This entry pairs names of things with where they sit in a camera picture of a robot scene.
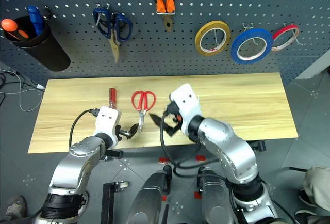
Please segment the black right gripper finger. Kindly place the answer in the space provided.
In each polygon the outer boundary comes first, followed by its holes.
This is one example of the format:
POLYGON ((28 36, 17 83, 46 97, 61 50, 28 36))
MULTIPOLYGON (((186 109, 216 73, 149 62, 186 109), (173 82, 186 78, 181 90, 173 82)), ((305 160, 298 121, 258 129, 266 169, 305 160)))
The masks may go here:
POLYGON ((169 126, 167 123, 164 123, 163 129, 169 136, 172 137, 180 129, 180 123, 178 123, 175 127, 169 126))
POLYGON ((149 113, 149 116, 151 117, 151 119, 157 126, 161 126, 161 117, 160 116, 158 116, 156 114, 152 114, 152 113, 149 113))

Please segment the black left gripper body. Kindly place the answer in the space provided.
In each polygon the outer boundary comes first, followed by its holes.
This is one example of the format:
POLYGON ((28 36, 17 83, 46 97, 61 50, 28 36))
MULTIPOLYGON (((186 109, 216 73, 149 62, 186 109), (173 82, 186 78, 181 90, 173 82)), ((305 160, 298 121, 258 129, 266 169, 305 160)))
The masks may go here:
POLYGON ((120 125, 115 126, 115 135, 118 141, 121 141, 123 137, 126 137, 127 139, 130 138, 130 132, 122 130, 120 125))

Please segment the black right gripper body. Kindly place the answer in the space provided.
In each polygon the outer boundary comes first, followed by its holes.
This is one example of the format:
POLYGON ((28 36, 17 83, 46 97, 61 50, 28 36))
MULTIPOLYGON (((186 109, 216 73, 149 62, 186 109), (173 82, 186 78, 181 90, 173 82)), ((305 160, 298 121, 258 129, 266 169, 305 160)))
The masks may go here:
POLYGON ((167 106, 165 112, 163 113, 164 116, 173 115, 174 122, 182 123, 182 116, 179 113, 179 107, 175 103, 175 101, 171 101, 171 103, 167 106))

